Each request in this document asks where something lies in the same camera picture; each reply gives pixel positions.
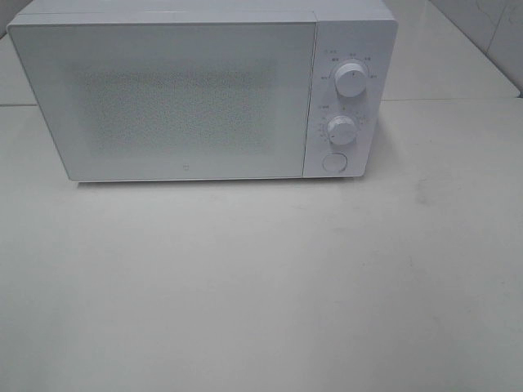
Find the white microwave door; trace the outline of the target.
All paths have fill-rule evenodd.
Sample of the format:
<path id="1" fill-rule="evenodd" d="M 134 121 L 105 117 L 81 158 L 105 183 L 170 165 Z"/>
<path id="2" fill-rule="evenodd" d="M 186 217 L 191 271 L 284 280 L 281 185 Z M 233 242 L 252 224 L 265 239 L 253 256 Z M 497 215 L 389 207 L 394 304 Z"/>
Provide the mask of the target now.
<path id="1" fill-rule="evenodd" d="M 71 180 L 302 174 L 312 23 L 10 33 Z"/>

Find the round white door button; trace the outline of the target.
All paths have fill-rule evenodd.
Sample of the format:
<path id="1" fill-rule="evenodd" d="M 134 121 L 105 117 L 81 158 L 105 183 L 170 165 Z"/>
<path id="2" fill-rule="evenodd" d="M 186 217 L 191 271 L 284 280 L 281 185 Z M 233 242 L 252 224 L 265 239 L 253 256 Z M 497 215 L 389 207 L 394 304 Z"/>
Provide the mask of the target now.
<path id="1" fill-rule="evenodd" d="M 331 173 L 341 173 L 346 170 L 348 160 L 341 153 L 328 154 L 322 161 L 323 169 Z"/>

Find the white dial knob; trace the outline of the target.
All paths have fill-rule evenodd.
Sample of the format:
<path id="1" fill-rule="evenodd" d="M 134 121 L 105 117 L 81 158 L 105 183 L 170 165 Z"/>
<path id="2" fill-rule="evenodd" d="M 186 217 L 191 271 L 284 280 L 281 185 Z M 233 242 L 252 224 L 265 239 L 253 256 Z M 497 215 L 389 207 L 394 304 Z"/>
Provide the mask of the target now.
<path id="1" fill-rule="evenodd" d="M 327 135 L 332 145 L 349 145 L 357 136 L 358 127 L 348 116 L 337 116 L 327 124 Z"/>
<path id="2" fill-rule="evenodd" d="M 346 60 L 333 71 L 336 91 L 345 98 L 361 94 L 366 89 L 368 78 L 367 66 L 357 59 Z"/>

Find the white microwave oven body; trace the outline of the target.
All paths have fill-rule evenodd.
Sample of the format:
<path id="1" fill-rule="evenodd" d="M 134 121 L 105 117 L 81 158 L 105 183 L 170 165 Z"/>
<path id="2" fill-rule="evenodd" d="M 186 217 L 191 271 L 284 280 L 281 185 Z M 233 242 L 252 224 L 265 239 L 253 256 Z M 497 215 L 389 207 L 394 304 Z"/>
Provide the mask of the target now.
<path id="1" fill-rule="evenodd" d="M 362 176 L 398 29 L 397 21 L 383 2 L 33 1 L 13 18 L 7 32 L 11 38 L 10 30 L 14 26 L 297 23 L 315 25 L 302 174 L 298 177 L 180 180 Z M 333 71 L 349 59 L 360 60 L 369 71 L 366 89 L 353 98 L 340 96 L 333 79 Z M 337 116 L 352 118 L 358 127 L 357 136 L 349 145 L 336 146 L 329 142 L 327 124 Z M 331 173 L 323 169 L 323 159 L 332 153 L 346 155 L 345 171 Z"/>

